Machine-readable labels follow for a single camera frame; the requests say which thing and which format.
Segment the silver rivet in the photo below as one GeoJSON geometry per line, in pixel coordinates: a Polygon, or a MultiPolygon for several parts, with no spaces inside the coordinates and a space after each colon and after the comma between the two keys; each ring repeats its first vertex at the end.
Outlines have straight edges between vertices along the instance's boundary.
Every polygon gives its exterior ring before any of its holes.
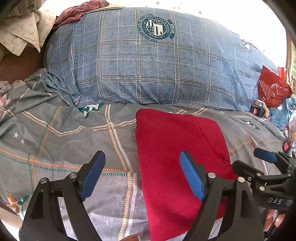
{"type": "Polygon", "coordinates": [[[243,177],[238,177],[237,179],[240,183],[243,183],[244,182],[244,178],[243,177]]]}
{"type": "Polygon", "coordinates": [[[216,174],[213,173],[213,172],[209,172],[209,173],[207,174],[207,176],[208,176],[209,178],[215,178],[215,177],[216,177],[216,174]]]}
{"type": "Polygon", "coordinates": [[[47,178],[46,178],[46,177],[42,178],[42,179],[40,180],[40,182],[41,182],[41,183],[46,183],[46,182],[47,182],[47,178]]]}
{"type": "Polygon", "coordinates": [[[77,173],[75,173],[75,172],[70,173],[70,174],[69,174],[69,177],[70,177],[71,179],[74,179],[75,177],[77,177],[77,173]]]}

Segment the light blue fabric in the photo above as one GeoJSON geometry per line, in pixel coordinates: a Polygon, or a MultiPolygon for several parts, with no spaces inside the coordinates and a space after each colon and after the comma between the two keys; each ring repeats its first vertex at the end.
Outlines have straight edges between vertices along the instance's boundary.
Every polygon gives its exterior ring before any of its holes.
{"type": "Polygon", "coordinates": [[[78,108],[119,102],[249,111],[263,65],[278,73],[224,26],[153,8],[86,14],[52,35],[44,59],[46,84],[78,108]],[[172,23],[174,36],[148,40],[147,16],[172,23]]]}
{"type": "Polygon", "coordinates": [[[289,124],[293,108],[296,108],[296,97],[294,94],[290,98],[285,98],[283,103],[275,110],[274,114],[269,117],[269,121],[273,123],[279,130],[284,131],[285,126],[289,124]]]}

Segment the circular logo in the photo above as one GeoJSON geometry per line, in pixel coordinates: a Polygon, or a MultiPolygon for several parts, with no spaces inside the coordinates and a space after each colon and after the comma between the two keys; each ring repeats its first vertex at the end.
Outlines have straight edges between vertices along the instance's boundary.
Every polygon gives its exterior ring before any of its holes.
{"type": "Polygon", "coordinates": [[[171,24],[163,18],[150,16],[142,21],[143,33],[153,39],[161,40],[172,34],[171,24]]]}

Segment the checkered fabric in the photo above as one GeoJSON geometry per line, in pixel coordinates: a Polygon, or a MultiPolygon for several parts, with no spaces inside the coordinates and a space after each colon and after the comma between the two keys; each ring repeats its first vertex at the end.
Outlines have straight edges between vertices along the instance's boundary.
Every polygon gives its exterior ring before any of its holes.
{"type": "Polygon", "coordinates": [[[78,108],[118,102],[249,110],[262,65],[278,73],[222,25],[153,8],[92,12],[63,25],[44,59],[46,84],[78,108]],[[146,15],[170,20],[174,37],[147,40],[139,32],[146,15]]]}
{"type": "MultiPolygon", "coordinates": [[[[94,227],[106,241],[129,234],[150,240],[135,140],[135,115],[143,108],[212,119],[222,130],[231,163],[239,159],[267,175],[279,174],[273,164],[253,155],[256,147],[281,150],[283,135],[267,119],[194,105],[119,103],[104,104],[85,118],[85,113],[68,106],[48,88],[43,77],[44,71],[39,70],[26,85],[10,90],[9,103],[0,107],[0,196],[6,203],[11,200],[8,192],[16,201],[29,196],[18,208],[20,216],[41,178],[63,179],[102,150],[105,168],[84,202],[94,227]]],[[[75,238],[62,198],[59,203],[66,232],[75,238]]]]}

